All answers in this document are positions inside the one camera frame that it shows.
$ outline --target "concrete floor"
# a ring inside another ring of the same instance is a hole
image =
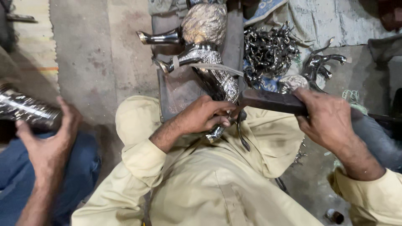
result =
[[[144,46],[136,30],[151,32],[146,0],[51,0],[51,21],[57,41],[61,94],[82,112],[87,127],[97,133],[103,158],[101,182],[121,161],[123,147],[115,132],[118,105],[131,95],[158,95],[150,46]],[[361,104],[370,112],[387,113],[389,72],[378,68],[366,46],[330,48],[349,58],[344,66],[330,63],[333,78],[325,91],[340,96],[345,89],[358,90]],[[348,204],[337,197],[328,182],[335,157],[305,139],[308,154],[303,165],[289,168],[282,176],[291,197],[310,213],[322,217],[329,208],[347,216]]]

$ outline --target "metal cylinder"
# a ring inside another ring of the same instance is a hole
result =
[[[0,81],[0,119],[24,120],[33,128],[55,131],[60,128],[62,111],[20,93],[10,83]]]

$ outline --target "sleeve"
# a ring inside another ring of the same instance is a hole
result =
[[[150,140],[123,148],[122,159],[89,201],[72,215],[73,226],[142,226],[143,196],[162,180],[166,154]]]
[[[332,189],[351,204],[353,225],[402,225],[402,175],[387,169],[375,181],[356,181],[340,168],[328,177]]]

